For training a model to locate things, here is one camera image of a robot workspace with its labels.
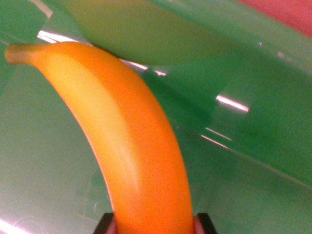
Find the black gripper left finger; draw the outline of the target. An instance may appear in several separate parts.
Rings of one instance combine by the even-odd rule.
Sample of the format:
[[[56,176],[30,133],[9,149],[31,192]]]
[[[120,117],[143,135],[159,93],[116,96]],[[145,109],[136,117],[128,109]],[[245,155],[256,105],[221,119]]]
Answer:
[[[117,224],[113,213],[105,213],[93,232],[93,234],[116,234],[116,233],[117,233]]]

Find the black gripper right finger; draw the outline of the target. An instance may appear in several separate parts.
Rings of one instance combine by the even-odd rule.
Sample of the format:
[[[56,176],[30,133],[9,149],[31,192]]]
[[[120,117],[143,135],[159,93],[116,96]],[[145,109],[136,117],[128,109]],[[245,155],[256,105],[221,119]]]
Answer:
[[[217,234],[215,226],[207,213],[198,213],[194,216],[195,234]]]

